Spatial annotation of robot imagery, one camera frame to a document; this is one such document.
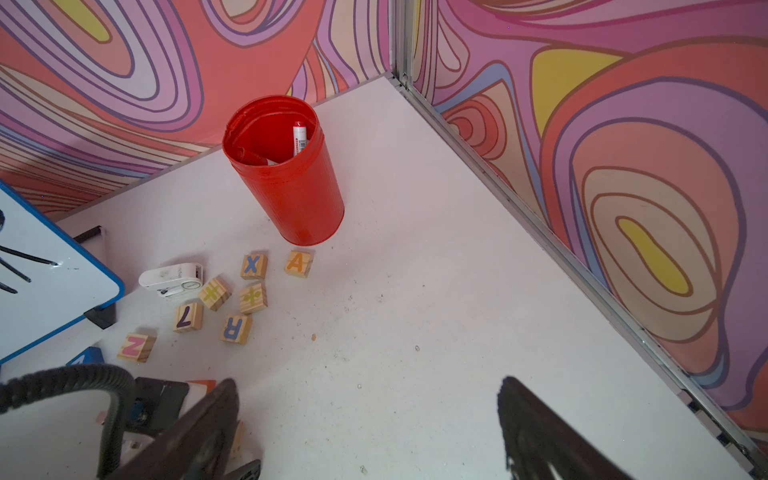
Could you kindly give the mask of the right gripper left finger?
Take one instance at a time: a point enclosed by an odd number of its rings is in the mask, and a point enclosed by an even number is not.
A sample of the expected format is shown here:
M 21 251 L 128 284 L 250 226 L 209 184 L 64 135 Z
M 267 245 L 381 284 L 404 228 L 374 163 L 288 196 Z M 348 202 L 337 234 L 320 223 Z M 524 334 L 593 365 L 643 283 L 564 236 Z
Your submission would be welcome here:
M 111 479 L 222 479 L 239 414 L 236 382 L 227 378 Z

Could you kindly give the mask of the wooden block letter A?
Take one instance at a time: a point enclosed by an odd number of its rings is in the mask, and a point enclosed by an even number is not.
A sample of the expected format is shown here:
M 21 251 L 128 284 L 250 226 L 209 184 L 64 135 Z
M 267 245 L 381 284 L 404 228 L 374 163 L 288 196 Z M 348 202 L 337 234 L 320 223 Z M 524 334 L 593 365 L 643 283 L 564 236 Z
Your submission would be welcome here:
M 287 258 L 284 272 L 288 275 L 307 278 L 312 266 L 314 254 L 308 251 L 292 250 Z

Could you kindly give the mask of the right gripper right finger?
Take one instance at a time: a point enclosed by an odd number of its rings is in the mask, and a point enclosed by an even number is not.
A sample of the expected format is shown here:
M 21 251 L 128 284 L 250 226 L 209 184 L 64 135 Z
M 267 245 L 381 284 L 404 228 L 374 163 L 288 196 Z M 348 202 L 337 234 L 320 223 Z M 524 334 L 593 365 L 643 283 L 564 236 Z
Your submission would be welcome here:
M 628 479 L 515 377 L 503 379 L 497 412 L 513 479 Z

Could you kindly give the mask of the wooden block letter R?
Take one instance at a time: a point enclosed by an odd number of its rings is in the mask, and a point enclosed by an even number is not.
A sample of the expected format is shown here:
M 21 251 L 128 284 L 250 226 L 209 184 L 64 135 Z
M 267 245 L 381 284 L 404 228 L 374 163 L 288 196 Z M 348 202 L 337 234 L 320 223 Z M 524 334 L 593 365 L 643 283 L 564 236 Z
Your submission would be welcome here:
M 251 327 L 250 315 L 229 315 L 224 321 L 219 339 L 226 343 L 245 345 L 248 342 Z

